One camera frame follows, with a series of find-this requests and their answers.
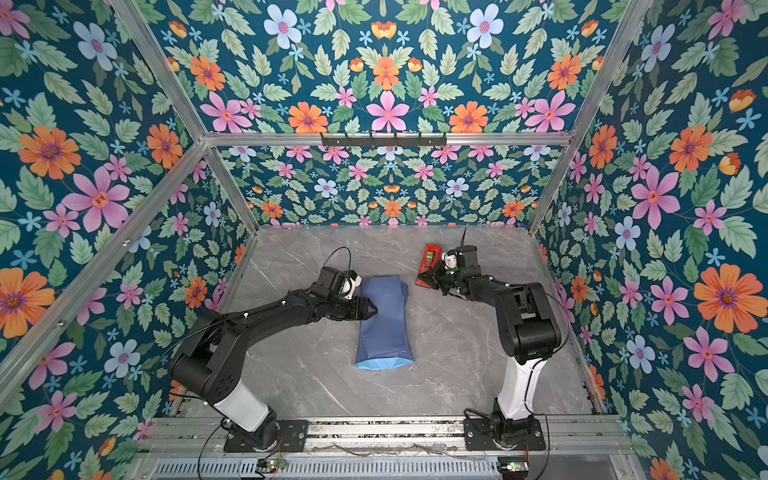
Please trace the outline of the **light blue wrapping paper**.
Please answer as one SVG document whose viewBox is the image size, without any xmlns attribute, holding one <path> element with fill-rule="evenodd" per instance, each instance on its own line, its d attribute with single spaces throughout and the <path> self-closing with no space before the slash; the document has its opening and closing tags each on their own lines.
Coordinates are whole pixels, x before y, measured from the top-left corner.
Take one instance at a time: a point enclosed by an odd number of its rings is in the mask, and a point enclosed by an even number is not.
<svg viewBox="0 0 768 480">
<path fill-rule="evenodd" d="M 399 276 L 373 277 L 363 281 L 361 294 L 373 303 L 377 313 L 360 323 L 355 366 L 382 371 L 411 365 L 406 322 L 408 286 Z"/>
</svg>

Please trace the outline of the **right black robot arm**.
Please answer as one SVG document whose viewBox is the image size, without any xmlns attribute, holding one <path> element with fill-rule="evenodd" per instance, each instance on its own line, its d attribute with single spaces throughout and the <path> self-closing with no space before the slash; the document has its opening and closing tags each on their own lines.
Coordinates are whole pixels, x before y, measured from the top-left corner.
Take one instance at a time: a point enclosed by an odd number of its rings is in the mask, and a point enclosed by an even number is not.
<svg viewBox="0 0 768 480">
<path fill-rule="evenodd" d="M 495 411 L 507 421 L 531 416 L 543 367 L 563 343 L 559 322 L 543 285 L 512 283 L 484 274 L 477 248 L 472 245 L 425 254 L 417 279 L 445 296 L 494 309 L 499 340 L 507 355 Z"/>
</svg>

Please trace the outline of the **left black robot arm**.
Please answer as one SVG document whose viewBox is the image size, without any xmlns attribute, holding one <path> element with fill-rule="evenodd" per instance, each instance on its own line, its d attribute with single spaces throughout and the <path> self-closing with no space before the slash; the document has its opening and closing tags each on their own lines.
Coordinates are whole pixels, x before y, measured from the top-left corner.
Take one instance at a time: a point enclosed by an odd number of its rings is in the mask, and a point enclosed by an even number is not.
<svg viewBox="0 0 768 480">
<path fill-rule="evenodd" d="M 352 270 L 321 269 L 311 286 L 248 310 L 198 318 L 174 356 L 170 375 L 213 407 L 235 429 L 254 437 L 275 421 L 274 411 L 242 380 L 248 350 L 285 330 L 323 319 L 363 321 L 378 313 L 357 292 L 361 277 Z"/>
</svg>

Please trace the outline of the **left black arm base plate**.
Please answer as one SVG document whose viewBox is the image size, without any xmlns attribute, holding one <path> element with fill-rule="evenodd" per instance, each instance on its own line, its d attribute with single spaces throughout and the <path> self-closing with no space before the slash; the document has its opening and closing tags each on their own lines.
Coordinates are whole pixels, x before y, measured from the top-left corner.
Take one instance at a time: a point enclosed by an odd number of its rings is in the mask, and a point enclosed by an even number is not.
<svg viewBox="0 0 768 480">
<path fill-rule="evenodd" d="M 309 422 L 306 420 L 266 420 L 254 432 L 227 420 L 226 453 L 300 453 L 308 439 Z"/>
</svg>

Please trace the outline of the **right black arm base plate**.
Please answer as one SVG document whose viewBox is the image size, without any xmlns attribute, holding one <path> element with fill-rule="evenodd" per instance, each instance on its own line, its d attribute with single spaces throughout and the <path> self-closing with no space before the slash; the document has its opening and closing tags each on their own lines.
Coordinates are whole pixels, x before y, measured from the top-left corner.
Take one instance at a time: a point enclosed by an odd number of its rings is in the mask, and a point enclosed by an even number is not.
<svg viewBox="0 0 768 480">
<path fill-rule="evenodd" d="M 466 415 L 463 420 L 465 448 L 469 451 L 545 451 L 546 435 L 538 419 L 528 416 L 509 420 Z"/>
</svg>

